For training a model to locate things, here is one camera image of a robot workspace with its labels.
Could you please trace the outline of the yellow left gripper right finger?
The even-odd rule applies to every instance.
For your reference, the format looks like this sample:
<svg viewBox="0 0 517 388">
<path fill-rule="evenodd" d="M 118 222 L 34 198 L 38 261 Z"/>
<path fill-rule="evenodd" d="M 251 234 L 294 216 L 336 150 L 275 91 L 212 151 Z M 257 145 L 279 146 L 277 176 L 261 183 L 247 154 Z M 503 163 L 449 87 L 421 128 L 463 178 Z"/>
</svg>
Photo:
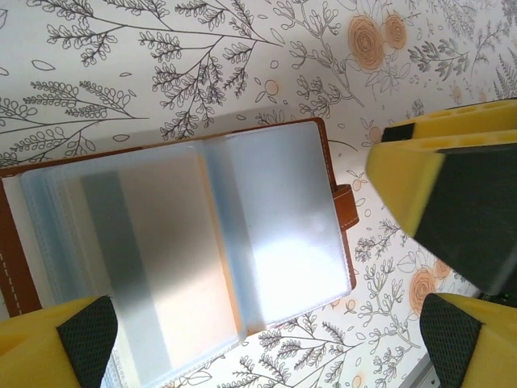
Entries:
<svg viewBox="0 0 517 388">
<path fill-rule="evenodd" d="M 517 307 L 430 293 L 419 326 L 442 388 L 517 388 Z"/>
</svg>

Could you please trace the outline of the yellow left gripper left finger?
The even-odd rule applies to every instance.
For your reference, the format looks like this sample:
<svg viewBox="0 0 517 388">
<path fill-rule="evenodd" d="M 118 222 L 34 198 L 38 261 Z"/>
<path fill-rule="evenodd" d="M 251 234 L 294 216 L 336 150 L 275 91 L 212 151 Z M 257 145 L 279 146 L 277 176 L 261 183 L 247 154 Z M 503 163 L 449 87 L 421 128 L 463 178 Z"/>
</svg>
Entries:
<svg viewBox="0 0 517 388">
<path fill-rule="evenodd" d="M 100 388 L 117 332 L 109 296 L 0 322 L 0 388 Z"/>
</svg>

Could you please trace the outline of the brown leather card wallet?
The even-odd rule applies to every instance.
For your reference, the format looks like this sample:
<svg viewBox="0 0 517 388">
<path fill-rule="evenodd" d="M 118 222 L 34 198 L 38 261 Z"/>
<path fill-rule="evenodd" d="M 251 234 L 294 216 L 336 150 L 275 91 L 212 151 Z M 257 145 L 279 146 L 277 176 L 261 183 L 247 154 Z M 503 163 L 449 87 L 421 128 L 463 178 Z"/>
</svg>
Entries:
<svg viewBox="0 0 517 388">
<path fill-rule="evenodd" d="M 161 371 L 138 355 L 112 287 L 82 178 L 118 155 L 192 148 L 205 161 L 242 321 L 240 337 Z M 240 345 L 349 294 L 353 193 L 337 184 L 320 119 L 0 169 L 0 292 L 17 316 L 109 296 L 118 332 L 100 388 L 160 388 Z"/>
</svg>

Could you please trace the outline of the floral print tablecloth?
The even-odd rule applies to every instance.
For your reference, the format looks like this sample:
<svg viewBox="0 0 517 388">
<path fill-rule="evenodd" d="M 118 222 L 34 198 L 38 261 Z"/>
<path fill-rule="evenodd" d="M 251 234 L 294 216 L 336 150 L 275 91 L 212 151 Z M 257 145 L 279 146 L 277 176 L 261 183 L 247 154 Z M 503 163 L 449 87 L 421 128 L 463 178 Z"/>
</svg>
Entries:
<svg viewBox="0 0 517 388">
<path fill-rule="evenodd" d="M 0 169 L 299 120 L 353 193 L 348 295 L 160 388 L 398 388 L 430 292 L 474 285 L 366 172 L 385 128 L 517 96 L 517 0 L 0 0 Z"/>
</svg>

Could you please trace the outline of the aluminium front extrusion rail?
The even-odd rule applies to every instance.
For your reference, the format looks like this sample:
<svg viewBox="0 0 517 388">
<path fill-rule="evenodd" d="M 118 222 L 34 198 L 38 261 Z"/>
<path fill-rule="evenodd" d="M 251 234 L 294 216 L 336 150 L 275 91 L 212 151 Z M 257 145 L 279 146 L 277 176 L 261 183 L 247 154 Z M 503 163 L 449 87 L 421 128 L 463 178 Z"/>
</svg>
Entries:
<svg viewBox="0 0 517 388">
<path fill-rule="evenodd" d="M 418 361 L 414 369 L 402 380 L 398 388 L 442 388 L 429 354 Z"/>
</svg>

